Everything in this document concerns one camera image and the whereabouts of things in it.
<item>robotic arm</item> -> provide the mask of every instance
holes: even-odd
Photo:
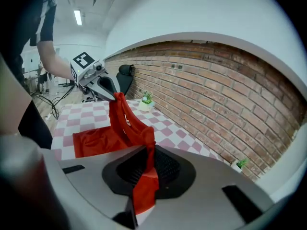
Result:
[[[78,88],[84,93],[105,100],[114,101],[114,93],[120,92],[116,76],[106,71],[104,63],[95,61],[86,52],[71,61],[71,74]]]

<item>white ceiling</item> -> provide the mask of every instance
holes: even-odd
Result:
[[[107,35],[119,17],[137,0],[58,0],[55,27],[77,28],[73,10],[82,14],[83,28]]]

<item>red brick wall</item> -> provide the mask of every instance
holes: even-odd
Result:
[[[306,101],[263,60],[230,46],[166,42],[106,60],[109,72],[134,64],[127,98],[154,95],[155,107],[229,162],[250,158],[243,173],[257,179],[286,151]]]

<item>red cloth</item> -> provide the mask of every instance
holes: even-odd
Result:
[[[75,155],[82,158],[145,145],[148,154],[146,169],[133,189],[135,213],[140,214],[154,206],[154,194],[159,189],[154,168],[154,128],[134,115],[123,93],[115,93],[114,96],[116,101],[110,102],[109,111],[111,126],[73,134]]]

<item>table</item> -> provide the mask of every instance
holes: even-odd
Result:
[[[150,112],[139,111],[139,102],[140,100],[127,100],[133,113],[143,123],[154,128],[154,137],[158,145],[186,150],[227,163],[215,151],[156,108],[152,108]],[[106,101],[65,105],[52,134],[51,149],[54,150],[57,160],[74,159],[72,134],[110,126],[108,114],[109,102]]]

